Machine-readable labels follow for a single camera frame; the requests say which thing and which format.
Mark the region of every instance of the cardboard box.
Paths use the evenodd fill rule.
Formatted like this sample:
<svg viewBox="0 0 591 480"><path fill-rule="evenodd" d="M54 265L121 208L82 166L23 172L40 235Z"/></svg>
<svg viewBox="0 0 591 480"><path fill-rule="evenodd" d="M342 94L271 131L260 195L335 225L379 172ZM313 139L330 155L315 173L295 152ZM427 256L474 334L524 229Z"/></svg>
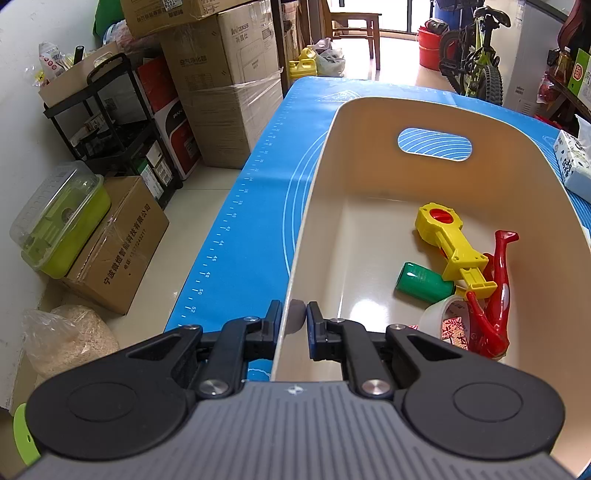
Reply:
<svg viewBox="0 0 591 480"><path fill-rule="evenodd" d="M591 203L591 165L579 140L561 130L554 152L564 186Z"/></svg>
<svg viewBox="0 0 591 480"><path fill-rule="evenodd" d="M261 80L278 70L269 0L159 35L179 94Z"/></svg>
<svg viewBox="0 0 591 480"><path fill-rule="evenodd" d="M148 190L152 194L155 200L158 200L164 193L164 189L160 185L160 182L156 178L154 171L150 167L150 163L147 158L138 159L139 175L144 179L144 183L148 187Z"/></svg>
<svg viewBox="0 0 591 480"><path fill-rule="evenodd" d="M159 38L203 162L242 168L282 101L270 1Z"/></svg>
<svg viewBox="0 0 591 480"><path fill-rule="evenodd" d="M41 96L48 107L58 104L70 95L73 95L88 86L86 83L88 74L106 59L118 53L119 48L117 47L116 42L111 42L104 47L99 48L88 55L84 60L81 60L74 65L71 69L66 70L58 78L41 87L39 89L39 96ZM100 71L100 75L97 75L96 78L101 77L101 75L104 75L119 63L119 61L113 61L110 65L104 67Z"/></svg>
<svg viewBox="0 0 591 480"><path fill-rule="evenodd" d="M569 90L573 92L576 97L583 102L587 108L591 108L591 72L589 71L591 64L589 62L589 54L579 49L577 52L577 60L574 63L573 74L569 80Z"/></svg>
<svg viewBox="0 0 591 480"><path fill-rule="evenodd" d="M159 181L162 182L162 185L168 186L173 179L173 173L170 171L170 168L166 163L164 153L160 149L158 142L152 144L150 150L146 153L146 159L150 162L150 165L152 165L154 173Z"/></svg>
<svg viewBox="0 0 591 480"><path fill-rule="evenodd" d="M140 38L242 3L243 0L121 0L121 8L131 34Z"/></svg>
<svg viewBox="0 0 591 480"><path fill-rule="evenodd" d="M142 177L105 180L111 208L62 279L76 293L125 314L168 219Z"/></svg>
<svg viewBox="0 0 591 480"><path fill-rule="evenodd" d="M138 76L154 113L160 135L181 179L185 180L197 165L199 148L178 98L166 59L158 57L142 65L138 68ZM152 160L150 163L158 174L157 165Z"/></svg>

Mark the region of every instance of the doorway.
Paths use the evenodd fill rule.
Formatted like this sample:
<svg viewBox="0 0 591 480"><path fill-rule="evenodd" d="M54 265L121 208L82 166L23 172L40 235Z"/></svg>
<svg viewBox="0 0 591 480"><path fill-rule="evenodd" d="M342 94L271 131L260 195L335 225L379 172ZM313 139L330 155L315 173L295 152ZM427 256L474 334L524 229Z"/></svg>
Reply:
<svg viewBox="0 0 591 480"><path fill-rule="evenodd" d="M431 0L329 0L332 12L371 12L382 14L380 32L415 34L432 12ZM364 20L350 20L352 28L365 30Z"/></svg>

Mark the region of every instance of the red toy part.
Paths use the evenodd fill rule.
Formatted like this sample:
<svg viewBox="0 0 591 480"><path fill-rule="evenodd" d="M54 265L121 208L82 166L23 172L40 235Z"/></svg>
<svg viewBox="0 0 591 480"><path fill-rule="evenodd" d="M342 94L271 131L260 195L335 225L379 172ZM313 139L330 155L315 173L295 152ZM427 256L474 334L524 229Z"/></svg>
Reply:
<svg viewBox="0 0 591 480"><path fill-rule="evenodd" d="M483 275L497 284L483 311L472 292L466 293L470 311L470 339L468 350L488 358L500 358L509 348L507 320L509 318L509 275L506 265L507 244L519 240L515 232L497 230L495 232L495 256L489 258Z"/></svg>

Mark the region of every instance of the red patterned paper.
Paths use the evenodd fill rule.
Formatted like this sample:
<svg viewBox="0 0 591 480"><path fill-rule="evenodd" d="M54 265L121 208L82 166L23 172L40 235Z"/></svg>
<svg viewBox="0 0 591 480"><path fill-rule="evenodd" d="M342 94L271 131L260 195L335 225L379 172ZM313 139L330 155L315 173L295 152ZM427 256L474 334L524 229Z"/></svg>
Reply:
<svg viewBox="0 0 591 480"><path fill-rule="evenodd" d="M415 330L418 329L418 325L409 325L408 327ZM462 317L443 320L443 324L441 325L441 339L446 340L459 348L468 350L468 342L466 341L466 331L464 329Z"/></svg>

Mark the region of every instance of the metal screw head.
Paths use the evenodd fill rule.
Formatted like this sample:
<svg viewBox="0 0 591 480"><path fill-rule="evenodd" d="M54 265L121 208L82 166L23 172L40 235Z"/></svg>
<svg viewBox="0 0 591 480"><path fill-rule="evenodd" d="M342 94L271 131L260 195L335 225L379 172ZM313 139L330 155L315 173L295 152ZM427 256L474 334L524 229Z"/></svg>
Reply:
<svg viewBox="0 0 591 480"><path fill-rule="evenodd" d="M204 380L199 385L199 391L201 393L205 393L206 395L211 395L215 397L216 395L221 395L228 391L228 384L223 380L218 380L217 378L210 378L208 380Z"/></svg>
<svg viewBox="0 0 591 480"><path fill-rule="evenodd" d="M390 390L390 384L384 380L374 378L363 382L361 389L368 395L383 395Z"/></svg>

